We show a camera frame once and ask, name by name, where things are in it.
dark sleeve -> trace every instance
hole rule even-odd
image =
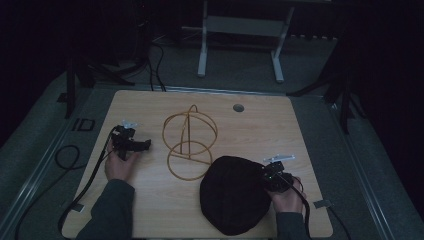
[[[301,213],[282,212],[277,213],[276,218],[278,240],[310,240]]]
[[[131,239],[134,188],[112,179],[91,209],[91,220],[76,239]]]

hand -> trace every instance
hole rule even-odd
[[[112,140],[109,141],[107,146],[109,155],[105,163],[105,173],[108,180],[120,179],[127,182],[134,169],[134,163],[140,156],[140,153],[133,152],[126,160],[122,160],[113,150]]]
[[[293,186],[300,191],[300,178],[293,178]],[[267,191],[271,197],[274,209],[276,212],[298,212],[302,213],[303,203],[299,195],[293,190],[288,189],[287,191],[280,192],[270,192]],[[306,194],[301,192],[302,196],[306,198]]]

gray carpet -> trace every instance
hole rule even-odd
[[[289,39],[281,56],[286,81],[278,84],[274,80],[268,52],[211,48],[206,77],[200,79],[196,76],[198,48],[160,43],[165,55],[159,73],[169,91],[225,90],[273,95],[284,95],[313,82],[334,47],[334,42],[325,40]],[[159,57],[159,48],[153,48],[151,59],[154,66]],[[137,83],[130,89],[149,90],[148,76],[147,71],[126,76]],[[13,206],[21,186],[44,155],[50,164],[35,196],[64,172],[53,160],[60,147],[74,144],[80,148],[77,165],[88,160],[114,92],[124,89],[101,80],[95,89],[78,88],[79,109],[71,119],[65,120],[65,105],[56,102],[64,87],[63,76],[53,81],[0,150],[2,227],[5,226],[4,220],[10,217],[6,213]],[[359,117],[350,119],[350,136],[342,134],[336,121],[338,111],[317,97],[324,90],[321,88],[308,96],[292,98],[323,197],[334,204],[335,212],[345,223],[352,239],[424,239],[424,225],[369,122]],[[76,119],[95,120],[93,131],[72,131]],[[65,149],[59,158],[67,165],[74,154],[72,149]],[[34,205],[22,223],[19,239],[63,239],[56,228],[57,220],[72,200],[82,172],[75,170],[67,174]],[[328,239],[347,239],[332,214],[330,219],[334,234]]]

background desk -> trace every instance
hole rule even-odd
[[[122,119],[137,122],[141,126],[137,128],[134,139],[151,139],[152,146],[142,154],[136,164],[136,174],[130,180],[136,188],[133,236],[227,237],[216,230],[200,211],[198,190],[201,180],[179,180],[169,172],[166,165],[169,149],[162,140],[163,123],[172,114],[187,111],[193,104],[197,105],[199,111],[209,115],[218,126],[218,138],[211,148],[214,159],[222,155],[235,155],[262,163],[262,159],[278,153],[294,154],[297,159],[285,163],[287,171],[302,178],[311,205],[322,199],[288,98],[140,91],[116,93],[77,192],[87,182],[109,131],[120,124]],[[242,104],[244,112],[235,112],[234,104]],[[90,220],[90,210],[106,182],[104,172],[99,171],[91,188],[80,201],[85,205],[84,211],[68,215],[63,229],[65,236],[75,237]],[[332,234],[326,209],[311,207],[310,231],[314,237],[328,237]],[[271,208],[255,228],[236,237],[268,238],[275,235],[275,213]]]

person's left hand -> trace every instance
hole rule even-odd
[[[139,152],[133,152],[126,160],[122,160],[113,150],[112,140],[109,141],[107,146],[109,155],[105,163],[105,173],[108,180],[120,179],[125,182],[131,177],[134,169],[135,161],[139,158]]]

